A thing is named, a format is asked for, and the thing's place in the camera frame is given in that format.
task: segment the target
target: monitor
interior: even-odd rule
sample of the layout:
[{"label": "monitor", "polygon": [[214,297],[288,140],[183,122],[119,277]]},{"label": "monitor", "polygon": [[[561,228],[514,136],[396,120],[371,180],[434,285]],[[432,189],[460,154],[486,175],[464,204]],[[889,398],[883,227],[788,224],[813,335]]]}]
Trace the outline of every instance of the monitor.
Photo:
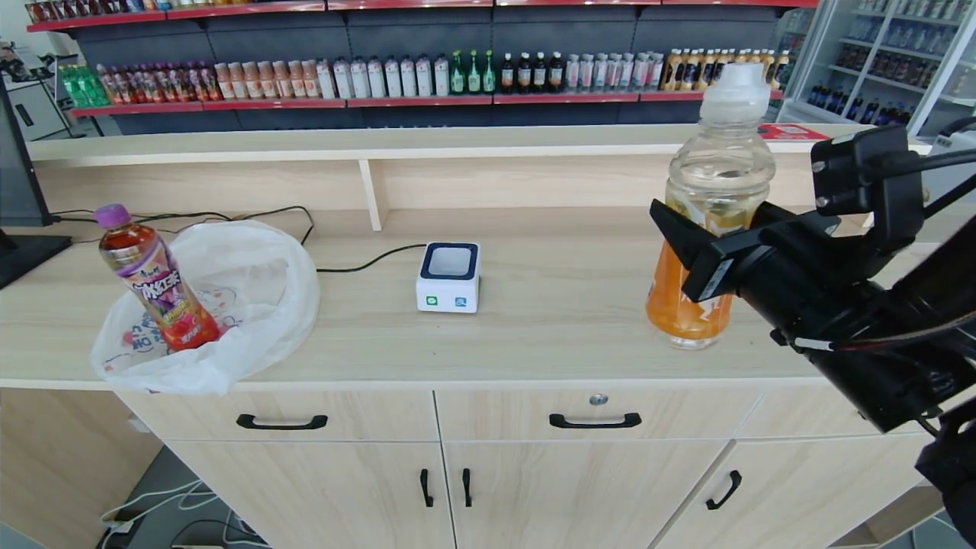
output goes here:
[{"label": "monitor", "polygon": [[4,227],[44,227],[55,220],[37,184],[27,145],[0,78],[0,289],[71,245],[67,236],[5,234]]}]

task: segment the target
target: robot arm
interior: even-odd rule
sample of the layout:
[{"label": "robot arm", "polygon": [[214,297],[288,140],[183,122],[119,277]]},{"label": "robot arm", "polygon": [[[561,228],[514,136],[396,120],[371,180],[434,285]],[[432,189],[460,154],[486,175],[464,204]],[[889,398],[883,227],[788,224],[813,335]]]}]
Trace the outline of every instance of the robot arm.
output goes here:
[{"label": "robot arm", "polygon": [[[935,437],[915,468],[942,493],[976,547],[976,399],[939,404],[976,384],[976,217],[890,289],[871,282],[915,241],[925,219],[976,189],[970,177],[924,206],[920,173],[976,162],[976,150],[920,158],[901,126],[811,150],[817,210],[763,202],[752,227],[715,236],[655,200],[651,217],[689,271],[693,301],[734,293],[804,355],[882,433],[917,421]],[[874,213],[863,235],[831,237],[838,215]],[[940,429],[927,421],[938,416]]]}]

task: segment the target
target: clear plastic bottle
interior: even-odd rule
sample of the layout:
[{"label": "clear plastic bottle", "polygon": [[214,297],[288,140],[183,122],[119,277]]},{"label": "clear plastic bottle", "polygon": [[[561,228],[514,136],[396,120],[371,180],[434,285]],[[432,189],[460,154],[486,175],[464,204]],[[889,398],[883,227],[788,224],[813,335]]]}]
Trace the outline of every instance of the clear plastic bottle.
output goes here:
[{"label": "clear plastic bottle", "polygon": [[[731,63],[705,91],[701,133],[671,160],[665,202],[709,231],[748,227],[769,194],[776,165],[756,128],[769,105],[761,63]],[[681,292],[688,272],[665,243],[647,296],[647,316],[669,345],[698,350],[728,325],[732,296],[692,303]]]}]

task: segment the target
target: drawer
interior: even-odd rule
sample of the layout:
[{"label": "drawer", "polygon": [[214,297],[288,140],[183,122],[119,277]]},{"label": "drawer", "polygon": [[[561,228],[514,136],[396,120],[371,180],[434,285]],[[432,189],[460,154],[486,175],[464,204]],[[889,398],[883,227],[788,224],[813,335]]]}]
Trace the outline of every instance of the drawer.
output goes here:
[{"label": "drawer", "polygon": [[435,392],[445,441],[730,439],[760,394],[742,387]]},{"label": "drawer", "polygon": [[[907,423],[893,433],[920,431]],[[736,433],[738,439],[878,435],[872,423],[834,386],[770,389]]]},{"label": "drawer", "polygon": [[437,441],[430,391],[118,392],[160,439],[184,441]]}]

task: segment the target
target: black handle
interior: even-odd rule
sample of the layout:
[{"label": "black handle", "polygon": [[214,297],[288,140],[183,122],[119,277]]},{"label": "black handle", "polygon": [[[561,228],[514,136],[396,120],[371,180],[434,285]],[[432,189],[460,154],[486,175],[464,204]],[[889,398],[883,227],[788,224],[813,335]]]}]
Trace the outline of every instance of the black handle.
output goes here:
[{"label": "black handle", "polygon": [[733,471],[729,473],[729,478],[732,479],[732,487],[729,488],[729,491],[725,492],[725,497],[721,498],[718,503],[715,503],[714,499],[710,499],[705,502],[705,506],[709,508],[709,511],[714,511],[722,505],[725,505],[725,502],[732,497],[735,490],[739,489],[739,485],[742,483],[742,475],[740,475],[738,471]]},{"label": "black handle", "polygon": [[427,493],[427,469],[421,469],[421,490],[424,491],[424,504],[433,507],[433,496]]},{"label": "black handle", "polygon": [[461,472],[461,480],[465,483],[465,507],[471,506],[471,469]]},{"label": "black handle", "polygon": [[325,427],[325,424],[329,422],[327,415],[313,415],[304,425],[258,425],[254,419],[252,414],[242,413],[237,416],[237,425],[244,429],[265,429],[268,431],[314,431]]},{"label": "black handle", "polygon": [[620,423],[570,423],[561,413],[549,415],[549,424],[557,429],[629,429],[640,425],[640,422],[640,414],[637,412],[625,413],[624,421]]}]

